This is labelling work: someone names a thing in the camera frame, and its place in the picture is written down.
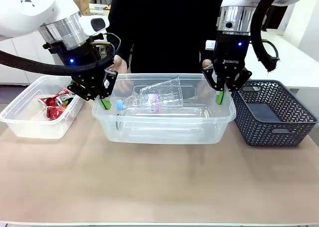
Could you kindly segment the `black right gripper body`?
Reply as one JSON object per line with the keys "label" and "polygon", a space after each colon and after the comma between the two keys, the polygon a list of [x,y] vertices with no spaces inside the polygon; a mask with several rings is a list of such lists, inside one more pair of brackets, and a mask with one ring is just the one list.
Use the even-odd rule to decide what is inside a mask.
{"label": "black right gripper body", "polygon": [[217,33],[213,67],[217,75],[225,78],[225,82],[232,70],[245,68],[249,44],[249,35]]}

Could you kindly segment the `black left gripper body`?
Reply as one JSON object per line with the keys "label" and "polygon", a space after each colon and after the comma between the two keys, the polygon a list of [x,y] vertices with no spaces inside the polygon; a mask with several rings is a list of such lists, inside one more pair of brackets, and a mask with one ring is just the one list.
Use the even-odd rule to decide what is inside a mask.
{"label": "black left gripper body", "polygon": [[81,46],[67,50],[62,41],[45,43],[44,49],[56,54],[62,61],[63,67],[53,65],[46,69],[46,74],[57,76],[71,76],[72,81],[68,88],[105,88],[105,66],[97,67],[101,60],[97,47],[88,39]]}

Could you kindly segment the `person right hand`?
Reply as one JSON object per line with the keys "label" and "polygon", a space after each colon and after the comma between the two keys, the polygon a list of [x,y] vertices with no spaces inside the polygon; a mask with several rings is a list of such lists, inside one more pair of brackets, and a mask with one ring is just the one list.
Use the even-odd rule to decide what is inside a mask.
{"label": "person right hand", "polygon": [[115,55],[114,62],[108,69],[113,72],[116,71],[119,74],[126,74],[128,72],[128,65],[119,55]]}

